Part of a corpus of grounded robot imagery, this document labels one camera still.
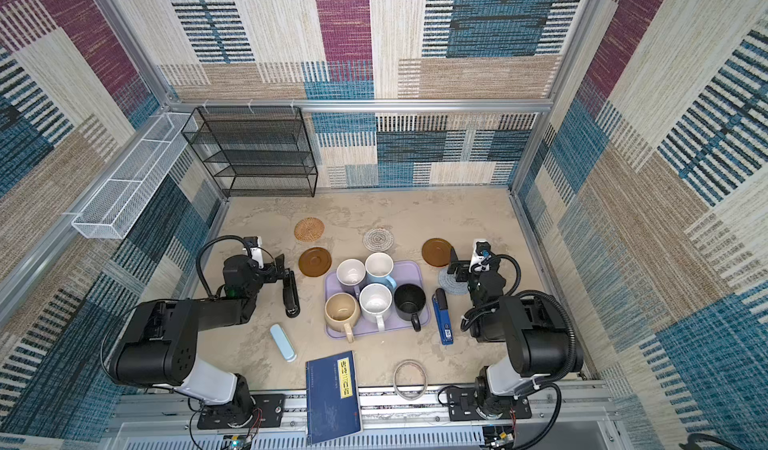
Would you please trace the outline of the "grey woven round coaster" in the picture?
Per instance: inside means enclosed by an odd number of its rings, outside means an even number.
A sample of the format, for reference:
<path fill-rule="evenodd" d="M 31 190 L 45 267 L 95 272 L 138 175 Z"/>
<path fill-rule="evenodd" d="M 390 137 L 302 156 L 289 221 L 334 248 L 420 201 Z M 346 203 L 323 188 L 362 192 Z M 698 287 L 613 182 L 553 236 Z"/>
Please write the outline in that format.
<path fill-rule="evenodd" d="M 442 288 L 446 294 L 467 295 L 468 285 L 466 282 L 459 282 L 455 274 L 449 274 L 448 268 L 442 268 L 438 272 L 438 287 Z"/>

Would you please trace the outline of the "lilac white mug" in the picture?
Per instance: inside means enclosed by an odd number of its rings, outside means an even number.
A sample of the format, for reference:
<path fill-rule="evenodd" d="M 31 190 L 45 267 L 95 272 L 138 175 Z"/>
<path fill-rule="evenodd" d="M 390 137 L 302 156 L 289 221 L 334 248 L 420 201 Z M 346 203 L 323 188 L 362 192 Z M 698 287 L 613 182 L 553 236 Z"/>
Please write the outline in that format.
<path fill-rule="evenodd" d="M 336 278 L 341 289 L 358 297 L 365 286 L 367 271 L 362 261 L 347 259 L 342 261 L 336 271 Z"/>

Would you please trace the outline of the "light blue mug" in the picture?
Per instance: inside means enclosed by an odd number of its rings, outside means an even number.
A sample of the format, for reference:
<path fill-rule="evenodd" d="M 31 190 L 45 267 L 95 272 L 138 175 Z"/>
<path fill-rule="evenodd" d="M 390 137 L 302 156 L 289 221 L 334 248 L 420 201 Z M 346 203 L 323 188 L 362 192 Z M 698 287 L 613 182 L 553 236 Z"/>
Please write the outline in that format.
<path fill-rule="evenodd" d="M 388 254 L 376 252 L 369 255 L 365 260 L 365 270 L 367 284 L 381 284 L 391 292 L 396 290 L 397 283 L 392 276 L 394 261 Z"/>

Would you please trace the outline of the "clear glass coaster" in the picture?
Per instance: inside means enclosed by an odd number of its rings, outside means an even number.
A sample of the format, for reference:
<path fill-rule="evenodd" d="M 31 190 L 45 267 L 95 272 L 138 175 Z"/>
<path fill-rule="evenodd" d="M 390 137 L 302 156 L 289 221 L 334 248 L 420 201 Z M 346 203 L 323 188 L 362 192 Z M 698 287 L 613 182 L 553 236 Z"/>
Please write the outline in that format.
<path fill-rule="evenodd" d="M 394 245 L 394 236 L 386 228 L 373 228 L 364 234 L 363 245 L 370 252 L 387 252 Z"/>

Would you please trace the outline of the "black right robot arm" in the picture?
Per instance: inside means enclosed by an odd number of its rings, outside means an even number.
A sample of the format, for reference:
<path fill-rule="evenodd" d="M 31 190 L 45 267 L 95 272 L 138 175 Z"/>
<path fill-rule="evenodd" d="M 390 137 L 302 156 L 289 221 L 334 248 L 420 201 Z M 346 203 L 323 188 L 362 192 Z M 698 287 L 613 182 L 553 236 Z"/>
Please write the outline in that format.
<path fill-rule="evenodd" d="M 481 368 L 471 387 L 447 387 L 453 421 L 496 420 L 531 412 L 527 398 L 580 370 L 583 352 L 562 305 L 522 290 L 515 258 L 483 247 L 469 260 L 450 257 L 447 274 L 467 287 L 472 307 L 460 329 L 479 343 L 503 343 L 506 355 Z"/>

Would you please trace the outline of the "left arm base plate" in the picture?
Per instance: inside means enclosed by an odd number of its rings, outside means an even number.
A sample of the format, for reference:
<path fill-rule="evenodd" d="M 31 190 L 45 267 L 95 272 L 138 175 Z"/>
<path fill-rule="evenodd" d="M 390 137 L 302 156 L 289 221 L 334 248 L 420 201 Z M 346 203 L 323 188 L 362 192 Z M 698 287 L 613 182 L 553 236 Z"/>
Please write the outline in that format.
<path fill-rule="evenodd" d="M 198 430 L 255 430 L 277 428 L 283 418 L 284 394 L 251 395 L 244 403 L 204 406 L 198 418 Z"/>

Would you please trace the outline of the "dark brown wooden coaster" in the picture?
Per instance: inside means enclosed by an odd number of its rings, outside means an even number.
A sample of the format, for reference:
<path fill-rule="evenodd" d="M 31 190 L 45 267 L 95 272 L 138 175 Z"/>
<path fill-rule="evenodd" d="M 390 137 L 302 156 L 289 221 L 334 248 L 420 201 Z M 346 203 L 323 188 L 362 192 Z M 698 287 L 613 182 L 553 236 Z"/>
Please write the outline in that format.
<path fill-rule="evenodd" d="M 330 269 L 331 265 L 331 254 L 322 247 L 312 247 L 305 250 L 298 260 L 300 271 L 307 277 L 322 276 Z"/>

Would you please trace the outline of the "brown round coaster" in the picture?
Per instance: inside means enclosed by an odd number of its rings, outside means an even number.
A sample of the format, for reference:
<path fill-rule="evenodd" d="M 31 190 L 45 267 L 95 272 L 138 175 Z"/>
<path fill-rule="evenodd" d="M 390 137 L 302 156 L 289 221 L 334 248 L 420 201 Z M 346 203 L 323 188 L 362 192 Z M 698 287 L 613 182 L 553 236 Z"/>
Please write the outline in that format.
<path fill-rule="evenodd" d="M 434 267 L 444 267 L 451 262 L 453 246 L 443 238 L 430 238 L 421 248 L 423 260 Z"/>

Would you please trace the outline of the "woven rattan coaster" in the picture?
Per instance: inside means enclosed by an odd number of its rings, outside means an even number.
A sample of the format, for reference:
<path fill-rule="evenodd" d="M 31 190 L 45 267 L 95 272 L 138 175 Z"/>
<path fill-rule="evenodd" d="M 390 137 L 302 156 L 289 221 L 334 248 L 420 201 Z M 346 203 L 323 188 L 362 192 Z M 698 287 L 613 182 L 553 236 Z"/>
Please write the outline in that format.
<path fill-rule="evenodd" d="M 324 223 L 316 217 L 301 219 L 294 227 L 294 237 L 301 242 L 315 242 L 325 231 Z"/>

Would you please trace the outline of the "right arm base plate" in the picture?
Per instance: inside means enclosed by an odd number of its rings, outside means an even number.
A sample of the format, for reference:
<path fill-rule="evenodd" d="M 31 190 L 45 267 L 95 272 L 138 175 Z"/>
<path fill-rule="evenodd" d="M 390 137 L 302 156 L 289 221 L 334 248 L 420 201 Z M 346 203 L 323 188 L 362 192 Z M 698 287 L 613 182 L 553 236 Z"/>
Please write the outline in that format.
<path fill-rule="evenodd" d="M 447 385 L 437 394 L 451 421 L 530 419 L 532 411 L 527 400 L 497 396 L 489 391 Z"/>

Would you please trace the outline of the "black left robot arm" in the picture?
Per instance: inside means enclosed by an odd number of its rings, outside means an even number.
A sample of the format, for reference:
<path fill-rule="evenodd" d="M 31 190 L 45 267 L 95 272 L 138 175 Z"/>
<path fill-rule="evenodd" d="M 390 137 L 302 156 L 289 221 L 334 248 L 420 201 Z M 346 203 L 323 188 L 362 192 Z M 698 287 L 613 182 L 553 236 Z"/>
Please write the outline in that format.
<path fill-rule="evenodd" d="M 104 373 L 116 384 L 160 388 L 200 404 L 201 429 L 255 429 L 270 408 L 254 397 L 246 378 L 223 371 L 197 355 L 201 332 L 244 325 L 251 320 L 260 290 L 283 282 L 295 288 L 282 254 L 267 252 L 256 237 L 237 237 L 242 253 L 227 258 L 223 284 L 198 299 L 155 299 L 136 304 L 105 333 L 99 348 Z"/>

